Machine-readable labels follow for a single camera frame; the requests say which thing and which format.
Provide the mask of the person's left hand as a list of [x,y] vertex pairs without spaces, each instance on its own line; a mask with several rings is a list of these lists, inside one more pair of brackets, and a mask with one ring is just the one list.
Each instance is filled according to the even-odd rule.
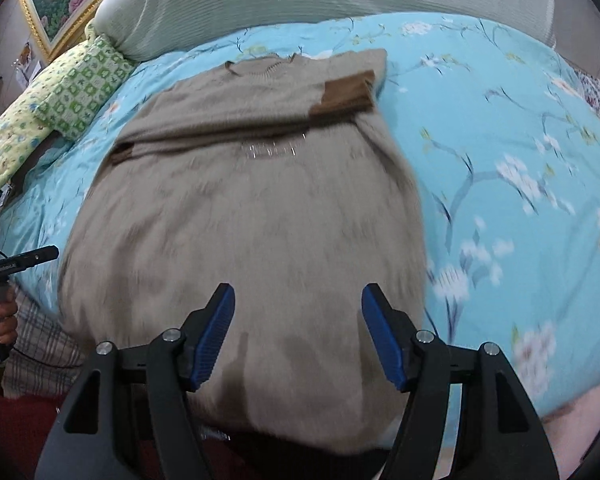
[[10,285],[0,286],[0,344],[13,344],[17,339],[18,304],[16,294]]

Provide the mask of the red sleeve forearm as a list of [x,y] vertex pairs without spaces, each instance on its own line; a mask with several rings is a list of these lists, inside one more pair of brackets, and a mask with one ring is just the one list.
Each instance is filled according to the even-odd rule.
[[33,479],[65,396],[0,396],[0,479]]

